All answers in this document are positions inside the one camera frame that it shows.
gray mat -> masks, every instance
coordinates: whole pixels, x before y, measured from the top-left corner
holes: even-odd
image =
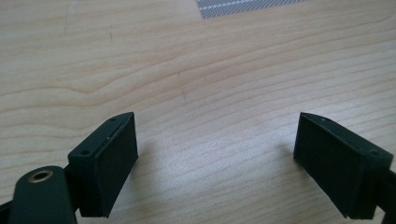
[[[307,0],[195,0],[204,19]]]

gray strip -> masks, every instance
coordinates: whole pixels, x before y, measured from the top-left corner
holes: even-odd
[[[195,0],[204,19],[246,12],[266,7],[278,7],[306,0]]]

gray patterned fabric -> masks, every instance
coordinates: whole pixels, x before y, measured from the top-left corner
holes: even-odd
[[[195,0],[204,19],[246,12],[265,7],[278,7],[306,0]]]

wooden table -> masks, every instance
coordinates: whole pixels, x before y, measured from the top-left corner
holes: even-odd
[[[292,151],[304,111],[396,154],[395,97],[394,0],[210,20],[194,0],[4,0],[0,203],[134,111],[140,158],[110,218],[79,223],[380,223],[344,219]]]

tabletop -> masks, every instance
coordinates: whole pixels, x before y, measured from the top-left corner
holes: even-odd
[[[139,159],[110,217],[78,223],[380,223],[344,218],[292,151],[308,112],[396,154],[395,62],[393,0],[206,20],[194,0],[3,0],[0,203],[134,111]]]

